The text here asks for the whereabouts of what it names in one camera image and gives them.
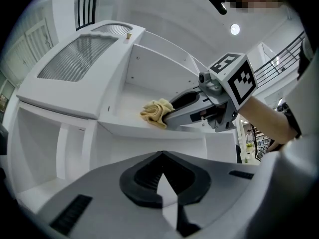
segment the recessed light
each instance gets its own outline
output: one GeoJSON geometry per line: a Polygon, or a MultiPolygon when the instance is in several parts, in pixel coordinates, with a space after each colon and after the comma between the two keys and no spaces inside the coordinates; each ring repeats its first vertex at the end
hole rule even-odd
{"type": "Polygon", "coordinates": [[[237,35],[237,34],[240,32],[240,27],[239,27],[239,25],[237,25],[237,24],[232,24],[231,27],[230,27],[230,32],[231,32],[233,35],[237,35]]]}

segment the yellow cloth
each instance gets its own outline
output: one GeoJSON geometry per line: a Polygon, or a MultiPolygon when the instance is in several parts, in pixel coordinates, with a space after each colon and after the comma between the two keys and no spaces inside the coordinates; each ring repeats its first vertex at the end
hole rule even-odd
{"type": "Polygon", "coordinates": [[[161,120],[162,117],[175,109],[171,103],[163,98],[158,101],[150,101],[140,112],[142,119],[148,123],[165,129],[167,125],[161,120]]]}

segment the black railing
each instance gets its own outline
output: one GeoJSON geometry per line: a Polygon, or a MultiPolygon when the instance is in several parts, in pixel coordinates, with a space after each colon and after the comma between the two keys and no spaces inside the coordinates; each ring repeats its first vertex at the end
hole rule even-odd
{"type": "Polygon", "coordinates": [[[286,48],[255,71],[258,88],[265,85],[288,68],[298,66],[299,52],[304,38],[305,32],[302,32],[286,48]]]}
{"type": "Polygon", "coordinates": [[[95,11],[96,11],[96,2],[97,0],[93,0],[92,8],[91,8],[91,0],[88,0],[88,8],[86,8],[86,0],[83,0],[82,8],[81,8],[81,0],[77,1],[77,17],[76,17],[76,31],[82,29],[88,25],[95,23],[95,11]],[[83,18],[81,20],[81,9],[83,12],[83,18]]]}

